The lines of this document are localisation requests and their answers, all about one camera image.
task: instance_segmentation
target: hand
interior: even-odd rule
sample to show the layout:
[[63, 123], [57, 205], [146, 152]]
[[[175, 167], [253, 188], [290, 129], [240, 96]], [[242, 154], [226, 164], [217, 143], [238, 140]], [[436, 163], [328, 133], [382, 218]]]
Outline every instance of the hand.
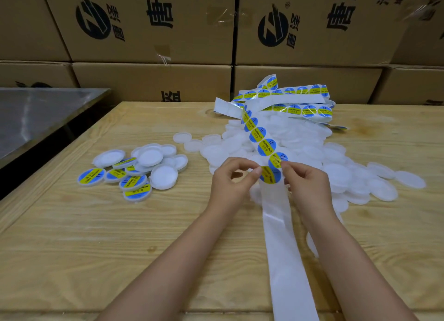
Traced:
[[291, 195], [304, 225], [337, 219], [334, 213], [329, 177], [317, 168], [296, 162], [281, 162], [285, 184], [290, 184]]
[[[253, 169], [240, 182], [234, 183], [233, 178], [243, 176], [237, 170]], [[262, 174], [262, 168], [253, 161], [241, 157], [228, 158], [216, 169], [211, 184], [211, 195], [208, 207], [217, 207], [223, 213], [234, 215], [241, 207], [245, 196]]]

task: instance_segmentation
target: soldering paste label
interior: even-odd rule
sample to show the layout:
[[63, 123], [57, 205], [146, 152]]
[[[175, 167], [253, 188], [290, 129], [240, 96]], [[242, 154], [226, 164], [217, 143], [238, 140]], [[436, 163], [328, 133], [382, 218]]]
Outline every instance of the soldering paste label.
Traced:
[[276, 79], [276, 77], [271, 77], [267, 80], [267, 87], [269, 90], [275, 90], [276, 88], [278, 88], [278, 80]]
[[250, 120], [248, 120], [245, 123], [244, 130], [246, 132], [249, 132], [249, 131], [253, 130], [253, 128], [256, 127], [257, 125], [258, 125], [258, 118], [257, 117], [252, 117]]
[[296, 94], [307, 94], [308, 88], [305, 86], [298, 87], [296, 90]]
[[333, 115], [333, 112], [330, 107], [321, 106], [318, 109], [318, 114], [322, 117], [331, 117]]
[[287, 155], [285, 155], [284, 153], [274, 153], [270, 156], [270, 159], [268, 160], [268, 166], [270, 168], [279, 169], [281, 167], [282, 161], [288, 161]]
[[251, 100], [256, 96], [256, 92], [255, 91], [249, 91], [246, 94], [244, 94], [244, 99], [245, 100]]
[[268, 97], [269, 95], [271, 95], [269, 90], [260, 90], [258, 92], [258, 97], [259, 98], [265, 98], [265, 97]]
[[244, 97], [244, 95], [242, 93], [239, 93], [238, 95], [236, 95], [232, 101], [237, 101], [237, 100], [241, 100]]
[[146, 184], [142, 188], [133, 190], [133, 191], [126, 191], [125, 196], [127, 196], [130, 199], [139, 199], [143, 196], [146, 196], [147, 193], [151, 191], [151, 184]]
[[279, 169], [262, 167], [262, 175], [260, 177], [265, 183], [275, 184], [278, 183], [282, 178], [282, 174]]
[[284, 93], [285, 94], [296, 94], [296, 91], [292, 87], [287, 87], [286, 89], [284, 89]]
[[309, 94], [320, 94], [320, 93], [321, 93], [321, 87], [319, 85], [311, 86]]
[[265, 139], [259, 142], [258, 153], [261, 156], [270, 156], [276, 149], [276, 141], [273, 139]]
[[121, 186], [125, 189], [133, 188], [145, 180], [146, 176], [131, 176], [122, 181]]
[[245, 122], [247, 122], [248, 119], [250, 118], [250, 116], [251, 116], [251, 111], [246, 111], [244, 113], [244, 115], [242, 115], [241, 124], [244, 124]]
[[250, 141], [252, 143], [260, 142], [264, 139], [265, 135], [267, 135], [267, 130], [264, 127], [254, 128], [250, 134]]
[[119, 163], [113, 164], [113, 167], [114, 167], [114, 166], [115, 166], [115, 167], [118, 167], [118, 166], [121, 166], [122, 164], [126, 164], [126, 163], [128, 163], [128, 162], [132, 162], [132, 161], [135, 161], [135, 160], [136, 160], [135, 157], [126, 158], [125, 160], [122, 160], [122, 161], [120, 161]]
[[321, 87], [321, 94], [322, 94], [323, 97], [328, 97], [329, 90], [327, 89], [326, 85], [322, 85], [322, 87]]
[[316, 114], [316, 107], [313, 105], [307, 105], [302, 109], [303, 117], [312, 117]]
[[93, 184], [100, 181], [104, 175], [105, 171], [103, 169], [94, 168], [82, 173], [78, 181], [80, 184]]
[[283, 103], [277, 103], [276, 105], [273, 105], [273, 110], [276, 112], [287, 112], [287, 107]]
[[110, 170], [107, 174], [107, 178], [109, 178], [110, 180], [116, 180], [125, 176], [126, 173], [123, 169], [113, 169]]
[[288, 113], [290, 114], [295, 114], [295, 115], [301, 115], [302, 111], [301, 108], [299, 107], [299, 105], [290, 105], [288, 107]]

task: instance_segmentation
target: person's right arm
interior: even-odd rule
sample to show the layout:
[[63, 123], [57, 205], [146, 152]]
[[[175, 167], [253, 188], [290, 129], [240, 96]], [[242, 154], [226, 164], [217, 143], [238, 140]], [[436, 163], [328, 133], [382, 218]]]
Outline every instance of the person's right arm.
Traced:
[[326, 173], [282, 162], [286, 183], [347, 321], [418, 321], [333, 209]]

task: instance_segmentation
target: person's left hand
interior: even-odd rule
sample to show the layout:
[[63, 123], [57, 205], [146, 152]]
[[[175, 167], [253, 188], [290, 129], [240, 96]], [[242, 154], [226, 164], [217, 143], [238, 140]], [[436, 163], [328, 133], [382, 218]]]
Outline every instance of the person's left hand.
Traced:
[[[253, 169], [240, 182], [233, 178], [243, 176], [237, 170]], [[216, 169], [211, 184], [208, 208], [222, 211], [222, 214], [235, 214], [242, 205], [248, 191], [262, 174], [262, 168], [253, 161], [242, 157], [230, 157]]]

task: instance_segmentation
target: person's right hand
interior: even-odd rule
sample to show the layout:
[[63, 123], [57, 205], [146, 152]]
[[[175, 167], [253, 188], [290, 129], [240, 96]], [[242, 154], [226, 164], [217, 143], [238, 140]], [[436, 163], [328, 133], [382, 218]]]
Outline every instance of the person's right hand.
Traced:
[[310, 227], [337, 219], [333, 209], [329, 177], [325, 172], [302, 163], [282, 161], [285, 184], [290, 184], [291, 195], [304, 225]]

